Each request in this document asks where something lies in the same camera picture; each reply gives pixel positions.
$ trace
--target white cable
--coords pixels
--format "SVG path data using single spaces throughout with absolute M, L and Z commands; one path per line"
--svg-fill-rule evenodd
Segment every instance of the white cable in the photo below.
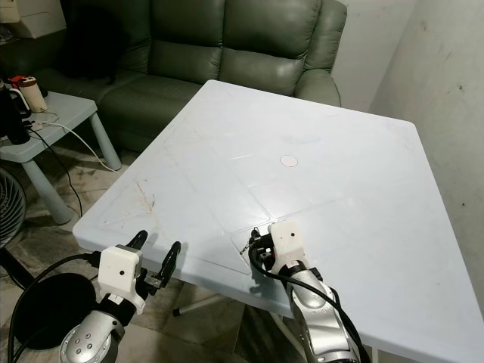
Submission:
M 284 334 L 287 340 L 289 340 L 289 343 L 293 345 L 293 347 L 297 350 L 299 355 L 301 355 L 302 359 L 304 359 L 304 361 L 307 361 L 303 346 L 299 343 L 296 337 L 291 333 L 291 331 L 286 326 L 286 324 L 282 321 L 282 319 L 279 318 L 279 315 L 274 314 L 273 312 L 269 312 L 269 314 L 272 316 L 272 320 L 274 320 L 274 323 L 278 326 L 281 333 Z
M 106 168 L 107 170 L 109 170 L 110 172 L 115 172 L 116 174 L 119 175 L 119 173 L 116 171 L 116 170 L 113 170 L 111 169 L 109 166 L 107 166 L 106 164 L 104 164 L 101 159 L 99 159 L 98 155 L 94 152 L 94 150 L 91 149 L 91 147 L 88 145 L 87 142 L 85 142 L 79 135 L 77 135 L 72 129 L 69 129 L 67 126 L 64 126 L 64 125 L 61 125 L 60 123 L 42 123 L 42 125 L 45 125 L 45 126 L 59 126 L 59 127 L 62 127 L 66 130 L 68 130 L 69 132 L 72 132 L 80 141 L 82 141 L 82 143 L 92 152 L 92 154 L 96 157 L 96 159 L 98 159 L 98 162 L 104 167 Z

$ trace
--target table leg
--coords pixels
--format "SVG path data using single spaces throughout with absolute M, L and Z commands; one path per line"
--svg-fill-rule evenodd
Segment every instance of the table leg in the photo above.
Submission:
M 22 166 L 55 222 L 59 225 L 69 222 L 73 217 L 72 210 L 66 206 L 36 162 L 30 160 L 22 163 Z
M 113 170 L 121 169 L 121 162 L 119 161 L 119 157 L 114 150 L 113 144 L 111 144 L 111 140 L 107 136 L 106 130 L 104 130 L 103 124 L 99 120 L 98 114 L 92 114 L 89 117 L 89 120 L 91 121 L 92 129 L 96 134 L 99 146 L 103 151 L 104 159 L 106 159 L 107 165 Z

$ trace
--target small side table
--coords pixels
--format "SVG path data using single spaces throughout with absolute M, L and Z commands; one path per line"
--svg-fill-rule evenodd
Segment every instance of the small side table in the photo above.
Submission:
M 121 168 L 119 157 L 96 114 L 98 108 L 94 101 L 86 98 L 62 95 L 55 92 L 49 92 L 49 95 L 45 100 L 48 105 L 49 113 L 33 113 L 29 120 L 35 120 L 42 123 L 54 122 L 64 125 L 69 129 L 74 129 L 79 124 L 89 119 L 107 165 L 113 170 Z M 64 137 L 68 131 L 62 127 L 52 126 L 45 127 L 38 131 L 38 133 L 44 138 L 47 144 L 53 145 L 53 143 Z M 0 158 L 22 164 L 30 181 L 51 213 L 52 218 L 56 223 L 64 224 L 72 219 L 72 211 L 66 206 L 65 202 L 62 201 L 62 198 L 33 159 L 46 148 L 47 147 L 44 143 L 35 135 L 31 137 L 27 143 L 22 145 L 13 145 L 7 140 L 4 141 L 2 147 L 0 147 Z

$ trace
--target tiled floor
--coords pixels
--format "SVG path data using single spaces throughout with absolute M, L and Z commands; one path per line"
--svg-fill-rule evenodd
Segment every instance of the tiled floor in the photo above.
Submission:
M 102 168 L 94 157 L 85 154 L 83 146 L 69 136 L 54 148 L 70 170 L 74 188 L 82 201 L 84 212 L 113 184 L 117 174 Z M 138 156 L 120 151 L 123 172 Z M 36 158 L 37 163 L 56 187 L 66 203 L 79 214 L 77 199 L 67 177 L 49 152 Z M 79 253 L 70 230 L 79 219 L 58 226 L 38 199 L 36 191 L 21 167 L 11 163 L 2 166 L 16 175 L 24 186 L 29 203 L 26 221 L 20 233 L 7 245 L 33 274 L 37 275 L 50 264 Z M 75 272 L 92 278 L 97 270 L 84 262 L 70 262 L 59 272 Z M 14 286 L 5 270 L 0 272 L 0 363 L 6 361 L 6 342 L 11 312 L 21 290 Z M 175 307 L 198 301 L 213 293 L 172 279 L 166 289 L 149 297 L 144 314 L 135 316 L 126 328 L 119 347 L 118 363 L 128 362 L 234 362 L 299 363 L 301 358 L 276 328 L 267 312 L 245 307 L 231 299 L 177 318 L 171 312 Z M 57 362 L 58 349 L 47 351 L 26 350 L 20 362 Z M 409 360 L 382 353 L 383 363 L 408 363 Z

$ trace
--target table surface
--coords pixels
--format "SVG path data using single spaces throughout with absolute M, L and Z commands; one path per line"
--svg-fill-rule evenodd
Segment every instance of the table surface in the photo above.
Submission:
M 47 112 L 32 113 L 28 120 L 41 123 L 55 122 L 73 129 L 98 110 L 93 100 L 56 92 L 49 92 L 45 102 L 48 106 Z M 52 145 L 68 131 L 62 127 L 52 126 L 44 127 L 38 133 L 49 145 Z M 25 163 L 45 149 L 44 143 L 34 134 L 31 135 L 28 142 L 21 145 L 13 145 L 10 140 L 3 141 L 0 147 L 0 158 L 16 163 Z
M 281 284 L 238 252 L 254 226 L 282 219 L 299 223 L 307 259 L 364 343 L 422 362 L 482 361 L 476 297 L 405 121 L 208 81 L 73 233 L 102 250 L 145 229 L 151 270 L 180 240 L 175 277 L 291 316 Z

